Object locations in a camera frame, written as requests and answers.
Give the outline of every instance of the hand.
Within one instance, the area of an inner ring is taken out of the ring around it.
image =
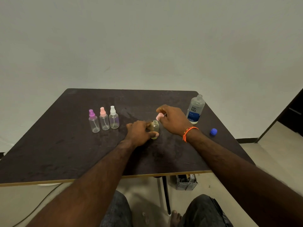
[[[132,144],[137,147],[146,143],[152,137],[158,137],[159,133],[156,131],[146,132],[145,129],[148,129],[150,122],[145,121],[136,121],[134,123],[128,123],[126,125],[127,135],[126,140],[131,140]]]
[[[164,128],[172,134],[183,136],[186,129],[192,126],[185,114],[178,107],[171,107],[165,104],[158,107],[157,113],[160,112],[163,114],[166,113],[166,116],[159,117],[159,120]]]

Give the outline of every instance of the dark table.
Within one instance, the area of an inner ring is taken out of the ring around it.
[[[0,186],[71,182],[123,140],[127,123],[154,120],[162,104],[180,107],[186,114],[197,95],[195,91],[67,89],[2,158]],[[98,116],[100,107],[109,114],[111,105],[119,115],[119,128],[93,133],[89,109]],[[196,126],[208,137],[216,128],[218,134],[212,140],[253,164],[207,104]],[[123,177],[211,172],[181,137],[161,124],[159,133],[133,152]]]

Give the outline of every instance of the white wall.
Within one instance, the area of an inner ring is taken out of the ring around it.
[[[0,137],[17,142],[66,88],[196,90],[235,138],[259,137],[303,87],[302,8],[1,0]]]

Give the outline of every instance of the jeans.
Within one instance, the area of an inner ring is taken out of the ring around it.
[[[100,227],[132,227],[131,209],[123,194],[116,191]],[[189,205],[178,227],[233,227],[217,201],[205,194]]]

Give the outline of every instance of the pink cap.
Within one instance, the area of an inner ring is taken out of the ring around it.
[[[95,116],[93,109],[89,109],[89,117],[94,118]]]
[[[160,113],[157,115],[156,120],[159,121],[159,117],[164,117],[163,113],[160,112]]]
[[[101,117],[105,117],[105,116],[106,116],[106,112],[105,112],[105,110],[104,110],[104,107],[101,107],[101,108],[100,108],[100,116],[101,116]]]

